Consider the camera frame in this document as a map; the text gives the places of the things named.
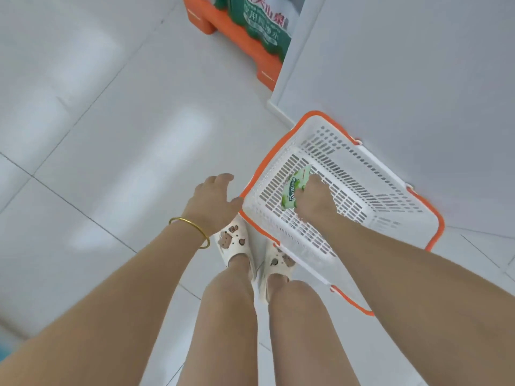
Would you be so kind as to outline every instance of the orange pallet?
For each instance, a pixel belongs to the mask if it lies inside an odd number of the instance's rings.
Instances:
[[[279,57],[268,53],[259,40],[231,20],[227,11],[216,9],[208,0],[184,0],[184,5],[188,18],[200,31],[211,35],[218,30],[248,54],[257,65],[257,79],[274,90],[282,67]]]

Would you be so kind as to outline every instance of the person's left arm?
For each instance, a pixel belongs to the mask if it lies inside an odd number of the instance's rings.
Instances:
[[[242,200],[227,202],[232,175],[195,189],[182,217],[208,236],[228,225]],[[0,384],[137,386],[181,276],[204,241],[174,221],[64,315],[0,364]]]

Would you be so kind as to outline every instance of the tiled floor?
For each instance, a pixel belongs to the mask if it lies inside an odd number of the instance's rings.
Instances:
[[[145,246],[200,180],[232,172],[239,194],[286,128],[254,64],[192,26],[181,0],[0,0],[0,21],[12,35],[0,68],[14,71],[0,77],[0,320],[30,337]],[[515,240],[448,229],[435,252],[515,294]],[[222,269],[214,247],[194,257],[142,384],[176,384]],[[325,301],[363,386],[421,382],[375,318],[296,274]],[[268,312],[256,309],[270,385]]]

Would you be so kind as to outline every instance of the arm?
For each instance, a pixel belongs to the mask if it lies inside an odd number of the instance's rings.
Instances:
[[[227,202],[232,175],[209,177],[195,189],[183,218],[208,236],[241,208]],[[27,341],[0,365],[0,384],[137,386],[171,297],[204,236],[182,221],[149,245],[84,299]]]
[[[311,176],[297,213],[324,236],[384,329],[429,385],[515,381],[515,298],[472,272],[336,212]]]

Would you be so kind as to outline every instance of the person's left hand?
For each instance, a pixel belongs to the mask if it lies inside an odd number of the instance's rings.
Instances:
[[[208,236],[222,230],[231,223],[243,205],[242,198],[227,201],[227,187],[233,179],[230,173],[208,177],[195,188],[182,217],[199,225]]]

